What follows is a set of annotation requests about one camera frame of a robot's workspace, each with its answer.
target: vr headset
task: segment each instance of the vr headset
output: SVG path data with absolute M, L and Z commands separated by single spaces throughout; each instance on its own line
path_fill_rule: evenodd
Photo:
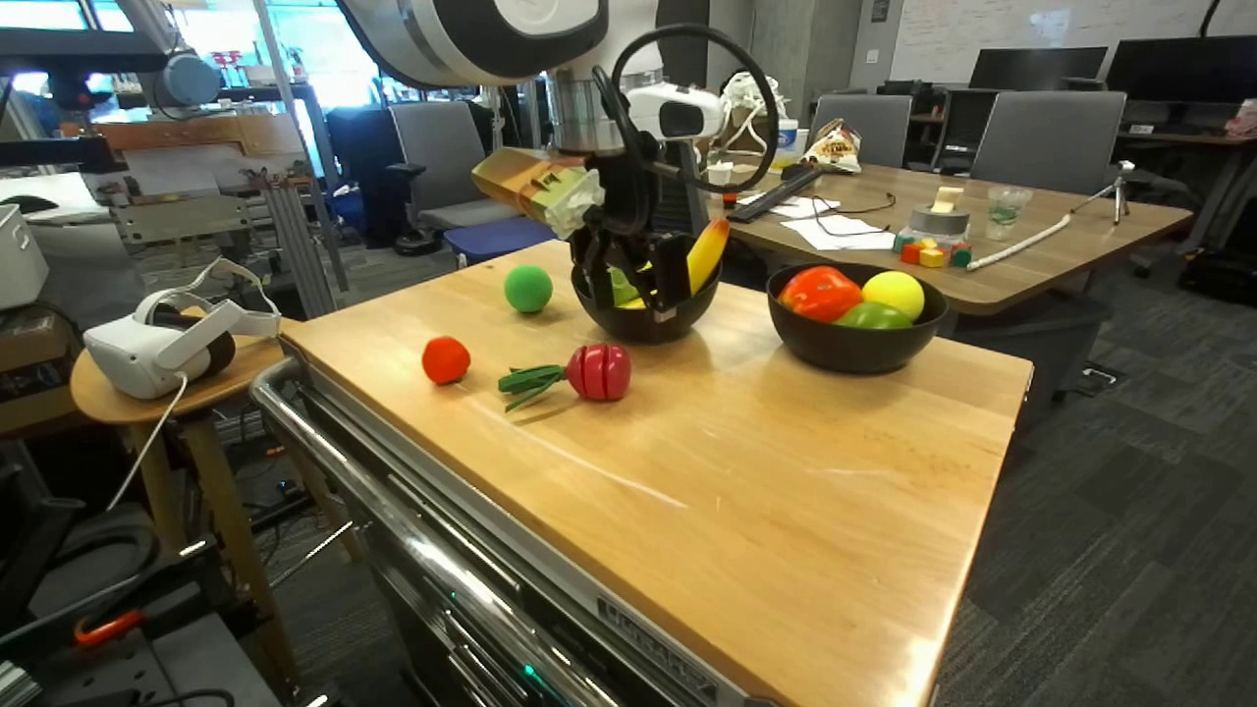
M 242 276 L 265 310 L 195 293 L 212 272 Z M 247 265 L 212 257 L 189 286 L 152 289 L 134 314 L 89 324 L 81 344 L 120 398 L 158 400 L 180 390 L 180 378 L 225 374 L 235 357 L 230 332 L 273 336 L 277 306 Z

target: fruit bowl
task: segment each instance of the fruit bowl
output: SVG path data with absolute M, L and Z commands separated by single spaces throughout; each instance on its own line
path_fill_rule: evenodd
M 933 336 L 933 324 L 944 318 L 944 293 L 929 281 L 919 281 L 924 310 L 906 329 L 852 329 L 836 320 L 801 318 L 781 302 L 781 289 L 797 272 L 804 265 L 777 272 L 766 286 L 766 297 L 768 297 L 777 336 L 804 364 L 856 374 L 856 378 L 890 374 L 890 369 L 904 369 Z M 885 265 L 840 264 L 840 272 L 863 286 Z
M 616 302 L 599 302 L 591 289 L 586 289 L 577 276 L 573 276 L 573 289 L 577 289 L 586 314 L 616 341 L 675 341 L 709 306 L 709 297 L 720 289 L 720 276 L 709 276 L 690 297 L 684 297 L 666 310 L 619 310 Z

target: box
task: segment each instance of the box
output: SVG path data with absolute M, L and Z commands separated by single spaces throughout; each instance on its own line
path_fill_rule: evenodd
M 48 281 L 48 257 L 14 202 L 0 202 L 0 310 L 28 306 Z

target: floor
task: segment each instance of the floor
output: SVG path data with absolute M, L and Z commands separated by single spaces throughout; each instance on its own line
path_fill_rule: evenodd
M 454 265 L 450 256 L 374 248 L 345 248 L 345 264 L 345 297 Z M 1251 306 L 1185 293 L 1166 276 L 1117 276 L 1094 362 L 1122 382 L 1068 398 L 1016 445 L 1001 523 L 988 523 L 940 666 L 940 703 L 1257 703 L 1251 329 Z M 258 480 L 251 500 L 284 492 L 277 475 Z M 273 573 L 313 540 L 306 518 L 258 536 Z M 402 649 L 360 565 L 322 553 L 277 589 L 277 606 L 306 693 L 404 703 Z

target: computer monitor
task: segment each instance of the computer monitor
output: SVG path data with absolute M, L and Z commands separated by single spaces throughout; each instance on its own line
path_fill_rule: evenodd
M 970 85 L 1068 90 L 1098 78 L 1106 45 L 982 45 Z
M 1122 38 L 1105 82 L 1130 100 L 1257 98 L 1257 34 Z

